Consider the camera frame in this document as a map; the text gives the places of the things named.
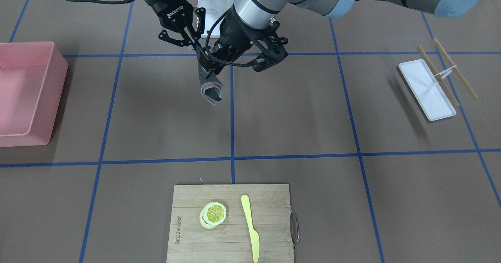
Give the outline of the dark grey cloth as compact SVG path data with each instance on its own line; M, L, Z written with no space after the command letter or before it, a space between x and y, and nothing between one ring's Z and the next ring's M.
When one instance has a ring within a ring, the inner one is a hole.
M200 92L213 106L223 100L224 86L214 72L208 72L203 67L198 71Z

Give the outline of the pink plastic bin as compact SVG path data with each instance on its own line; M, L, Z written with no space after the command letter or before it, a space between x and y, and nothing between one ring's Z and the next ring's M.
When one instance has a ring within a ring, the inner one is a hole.
M54 42L1 43L0 146L50 143L68 63Z

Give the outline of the white rectangular tray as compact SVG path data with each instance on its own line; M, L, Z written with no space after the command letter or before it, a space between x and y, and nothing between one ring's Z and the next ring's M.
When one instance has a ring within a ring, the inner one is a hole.
M454 106L423 59L399 63L398 69L429 121L456 115Z

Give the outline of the lemon slice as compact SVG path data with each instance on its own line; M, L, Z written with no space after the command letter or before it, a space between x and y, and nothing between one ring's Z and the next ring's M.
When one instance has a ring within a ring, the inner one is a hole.
M199 222L205 229L214 229L227 217L226 207L216 201L209 202L199 214Z

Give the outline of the bamboo cutting board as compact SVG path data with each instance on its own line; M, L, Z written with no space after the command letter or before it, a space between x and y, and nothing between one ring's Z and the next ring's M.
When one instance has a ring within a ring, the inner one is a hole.
M293 263L290 188L287 184L175 185L166 262L252 263L241 196L249 197L252 223L260 237L260 263ZM223 204L226 219L213 229L200 223L210 202Z

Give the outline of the wooden chopstick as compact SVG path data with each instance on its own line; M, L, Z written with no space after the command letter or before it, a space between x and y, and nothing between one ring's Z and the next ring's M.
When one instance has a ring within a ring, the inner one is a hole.
M471 87L469 82L466 80L465 76L462 74L460 69L457 67L456 63L452 60L451 56L449 53L445 50L445 48L442 46L442 44L438 41L437 38L433 37L432 41L435 45L435 47L439 50L441 55L446 59L446 61L451 65L452 71L456 74L458 77L460 83L464 86L470 97L474 100L478 99L477 93L474 91L474 89Z
M419 52L419 54L421 55L421 57L423 58L423 60L426 62L427 66L430 68L431 72L433 72L434 78L436 79L440 88L442 88L442 90L446 94L446 96L449 99L449 101L451 102L451 104L454 107L459 107L460 105L459 105L459 102L457 101L456 97L453 95L451 89L446 85L444 79L442 78L442 75L439 74L439 71L433 65L433 62L431 61L429 56L426 54L424 49L420 45L418 45L416 49Z

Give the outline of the white plastic clip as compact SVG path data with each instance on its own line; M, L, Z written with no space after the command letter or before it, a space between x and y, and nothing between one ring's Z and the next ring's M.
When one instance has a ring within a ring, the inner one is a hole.
M435 74L435 78L438 80L438 79L445 79L449 76L449 74L451 74L453 72L453 69L457 68L456 65L452 66L452 67L449 67L445 70L443 70L442 72L439 72L437 74Z

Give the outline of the yellow plastic knife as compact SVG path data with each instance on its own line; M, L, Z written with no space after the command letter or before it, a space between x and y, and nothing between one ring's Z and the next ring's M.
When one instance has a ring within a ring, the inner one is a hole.
M261 241L258 232L254 229L252 208L249 196L247 194L243 194L240 197L240 202L243 207L245 220L249 230L249 238L252 245L252 261L253 263L258 263L261 253Z

